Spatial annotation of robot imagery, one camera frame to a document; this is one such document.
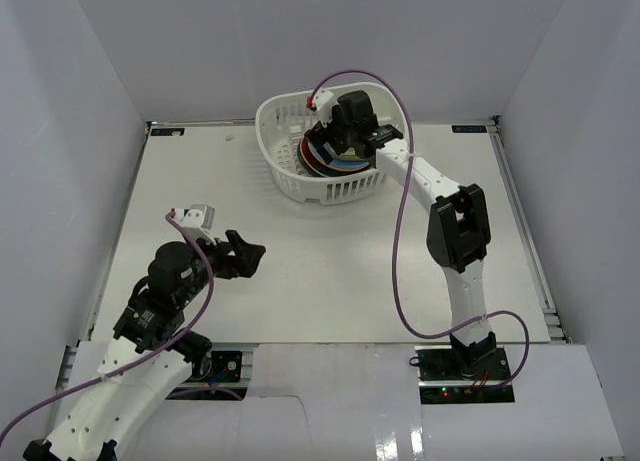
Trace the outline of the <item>grey deer plate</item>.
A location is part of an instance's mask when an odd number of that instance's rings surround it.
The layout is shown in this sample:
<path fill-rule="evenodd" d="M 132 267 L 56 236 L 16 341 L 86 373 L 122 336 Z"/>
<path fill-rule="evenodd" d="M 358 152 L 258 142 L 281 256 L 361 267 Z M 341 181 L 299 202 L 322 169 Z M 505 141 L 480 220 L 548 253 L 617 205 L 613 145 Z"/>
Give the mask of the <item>grey deer plate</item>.
<path fill-rule="evenodd" d="M 297 146 L 297 158 L 302 169 L 312 177 L 326 177 L 323 166 L 314 157 L 309 148 L 307 139 L 303 137 Z"/>

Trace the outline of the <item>round yellow plate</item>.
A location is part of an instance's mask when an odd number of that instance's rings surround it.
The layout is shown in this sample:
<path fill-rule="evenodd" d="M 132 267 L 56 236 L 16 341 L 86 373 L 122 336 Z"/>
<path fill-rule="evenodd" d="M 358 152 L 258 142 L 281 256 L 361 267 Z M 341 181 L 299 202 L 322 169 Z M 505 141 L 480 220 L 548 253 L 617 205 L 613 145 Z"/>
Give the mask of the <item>round yellow plate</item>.
<path fill-rule="evenodd" d="M 329 162 L 331 160 L 330 155 L 327 153 L 327 151 L 324 148 L 324 145 L 321 148 L 316 147 L 310 140 L 308 140 L 315 148 L 316 152 L 321 156 L 321 158 L 325 161 L 325 162 Z"/>

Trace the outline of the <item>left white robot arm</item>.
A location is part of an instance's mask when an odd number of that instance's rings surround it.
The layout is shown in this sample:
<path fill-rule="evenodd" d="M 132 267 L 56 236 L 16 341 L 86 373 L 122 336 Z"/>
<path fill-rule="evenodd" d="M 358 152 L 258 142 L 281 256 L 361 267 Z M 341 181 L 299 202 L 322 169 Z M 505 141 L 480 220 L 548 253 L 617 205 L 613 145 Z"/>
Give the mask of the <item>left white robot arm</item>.
<path fill-rule="evenodd" d="M 235 230 L 223 240 L 204 233 L 161 245 L 132 290 L 92 385 L 26 460 L 118 460 L 158 406 L 188 379 L 211 368 L 211 341 L 193 332 L 184 310 L 215 279 L 252 277 L 266 253 Z"/>

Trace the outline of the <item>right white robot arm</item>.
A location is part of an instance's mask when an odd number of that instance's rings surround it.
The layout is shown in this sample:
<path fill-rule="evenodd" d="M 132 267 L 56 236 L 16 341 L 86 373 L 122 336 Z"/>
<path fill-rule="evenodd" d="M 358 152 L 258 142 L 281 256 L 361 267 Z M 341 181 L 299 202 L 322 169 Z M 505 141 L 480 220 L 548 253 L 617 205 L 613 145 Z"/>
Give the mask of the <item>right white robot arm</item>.
<path fill-rule="evenodd" d="M 319 152 L 354 151 L 398 182 L 403 199 L 413 197 L 427 213 L 426 247 L 443 269 L 450 301 L 452 369 L 463 379 L 477 378 L 496 349 L 483 287 L 491 241 L 484 191 L 476 184 L 459 184 L 418 156 L 413 132 L 380 124 L 363 90 L 337 96 L 320 89 L 308 98 L 307 107 L 319 117 L 307 134 Z"/>

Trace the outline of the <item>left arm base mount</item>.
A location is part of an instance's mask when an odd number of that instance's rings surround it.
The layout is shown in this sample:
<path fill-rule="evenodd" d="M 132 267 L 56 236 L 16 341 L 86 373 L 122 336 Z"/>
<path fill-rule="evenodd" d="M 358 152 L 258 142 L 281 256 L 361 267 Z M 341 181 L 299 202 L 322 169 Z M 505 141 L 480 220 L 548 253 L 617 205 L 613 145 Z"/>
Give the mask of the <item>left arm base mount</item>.
<path fill-rule="evenodd" d="M 243 353 L 213 350 L 194 364 L 191 376 L 168 396 L 171 400 L 242 401 L 247 388 L 242 381 Z"/>

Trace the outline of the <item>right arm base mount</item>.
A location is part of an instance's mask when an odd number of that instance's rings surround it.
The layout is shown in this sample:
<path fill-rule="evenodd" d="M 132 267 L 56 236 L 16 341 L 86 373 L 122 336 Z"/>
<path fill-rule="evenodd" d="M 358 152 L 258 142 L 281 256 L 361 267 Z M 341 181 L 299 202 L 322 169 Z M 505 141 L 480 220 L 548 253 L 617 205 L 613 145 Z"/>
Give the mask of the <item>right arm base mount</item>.
<path fill-rule="evenodd" d="M 417 349 L 409 365 L 418 372 L 420 402 L 428 405 L 511 404 L 511 376 L 503 348 L 472 367 L 466 366 L 450 348 Z"/>

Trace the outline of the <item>red teal flower plate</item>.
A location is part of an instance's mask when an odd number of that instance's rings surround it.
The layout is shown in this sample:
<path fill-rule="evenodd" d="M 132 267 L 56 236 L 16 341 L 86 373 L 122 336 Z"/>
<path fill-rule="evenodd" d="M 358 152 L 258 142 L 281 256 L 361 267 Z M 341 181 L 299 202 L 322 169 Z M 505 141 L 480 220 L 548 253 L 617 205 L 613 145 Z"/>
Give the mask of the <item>red teal flower plate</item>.
<path fill-rule="evenodd" d="M 319 161 L 319 163 L 323 166 L 323 171 L 326 174 L 326 177 L 338 177 L 341 175 L 341 172 L 339 171 L 334 171 L 333 169 L 328 168 L 325 164 L 324 164 L 324 160 L 321 158 L 321 156 L 316 152 L 314 146 L 308 141 L 308 138 L 306 135 L 304 135 L 303 137 L 305 137 L 307 139 L 309 148 L 311 150 L 311 153 L 314 155 L 314 157 Z"/>

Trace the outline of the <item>round blue plate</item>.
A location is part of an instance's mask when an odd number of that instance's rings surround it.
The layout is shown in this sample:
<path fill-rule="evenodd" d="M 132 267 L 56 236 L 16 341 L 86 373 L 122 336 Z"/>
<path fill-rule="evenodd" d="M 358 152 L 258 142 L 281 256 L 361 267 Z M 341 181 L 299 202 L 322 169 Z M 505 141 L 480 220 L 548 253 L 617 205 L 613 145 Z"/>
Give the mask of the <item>round blue plate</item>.
<path fill-rule="evenodd" d="M 370 163 L 356 155 L 353 148 L 347 149 L 339 154 L 329 143 L 324 144 L 324 148 L 330 155 L 331 160 L 324 164 L 334 171 L 344 173 L 354 173 L 367 170 L 371 167 Z"/>

